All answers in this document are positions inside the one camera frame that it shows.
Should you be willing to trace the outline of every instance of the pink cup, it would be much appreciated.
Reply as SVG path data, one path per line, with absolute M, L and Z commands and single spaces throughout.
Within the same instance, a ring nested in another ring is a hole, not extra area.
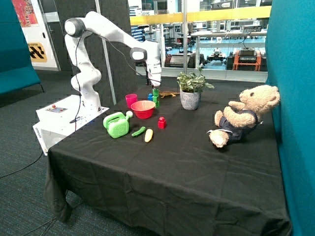
M 130 109 L 131 105 L 138 101 L 138 96 L 134 93 L 126 95 L 127 106 Z

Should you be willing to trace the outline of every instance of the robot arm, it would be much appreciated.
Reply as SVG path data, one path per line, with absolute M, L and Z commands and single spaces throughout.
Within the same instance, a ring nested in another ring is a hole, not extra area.
M 160 50 L 157 42 L 150 40 L 139 42 L 96 12 L 89 12 L 85 18 L 71 18 L 66 21 L 64 27 L 67 32 L 65 44 L 69 56 L 72 63 L 81 71 L 71 79 L 71 84 L 76 90 L 81 91 L 85 106 L 93 110 L 100 107 L 99 96 L 93 90 L 93 85 L 99 82 L 101 74 L 93 67 L 84 45 L 84 39 L 92 33 L 108 41 L 121 42 L 129 46 L 133 61 L 145 61 L 152 85 L 160 86 Z

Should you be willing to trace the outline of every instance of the teddy bear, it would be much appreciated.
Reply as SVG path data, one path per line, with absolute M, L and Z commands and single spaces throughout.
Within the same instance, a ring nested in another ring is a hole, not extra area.
M 241 102 L 230 101 L 224 111 L 217 111 L 214 117 L 217 130 L 209 130 L 209 137 L 217 148 L 241 140 L 262 123 L 262 116 L 280 103 L 276 86 L 261 85 L 244 90 Z

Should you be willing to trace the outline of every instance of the teddy bear's paw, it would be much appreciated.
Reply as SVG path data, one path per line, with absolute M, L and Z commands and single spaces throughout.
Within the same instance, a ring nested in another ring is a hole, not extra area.
M 228 142 L 228 134 L 221 130 L 214 130 L 209 134 L 210 140 L 217 148 L 224 147 Z
M 215 125 L 219 127 L 220 119 L 223 117 L 222 111 L 217 111 L 215 114 Z

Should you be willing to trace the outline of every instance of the teddy bear's ear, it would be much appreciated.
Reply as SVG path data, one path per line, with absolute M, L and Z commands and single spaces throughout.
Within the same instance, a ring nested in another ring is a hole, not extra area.
M 280 103 L 280 96 L 276 95 L 273 97 L 273 99 L 271 101 L 269 101 L 267 104 L 269 107 L 276 107 L 278 106 Z

